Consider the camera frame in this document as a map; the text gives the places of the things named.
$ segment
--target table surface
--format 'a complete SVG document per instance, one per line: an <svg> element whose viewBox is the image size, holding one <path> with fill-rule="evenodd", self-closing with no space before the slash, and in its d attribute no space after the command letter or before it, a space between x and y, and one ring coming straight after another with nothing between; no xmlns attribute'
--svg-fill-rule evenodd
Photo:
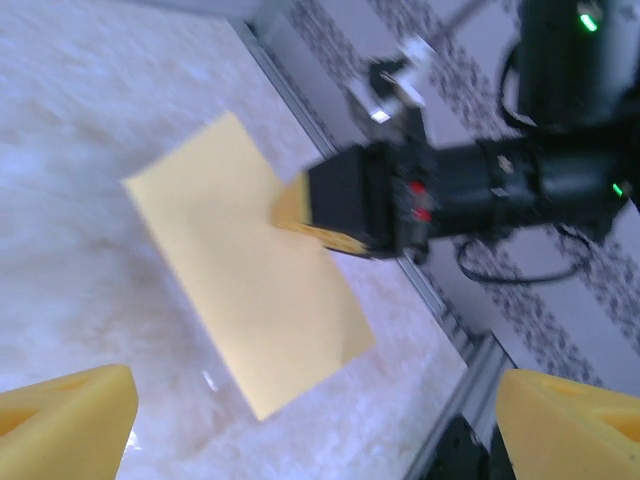
<svg viewBox="0 0 640 480"><path fill-rule="evenodd" d="M465 366L395 262L334 254L374 349L257 422L120 180L233 111L284 180L311 141L224 21L100 0L0 12L0 391L107 363L131 479L400 478Z"/></svg>

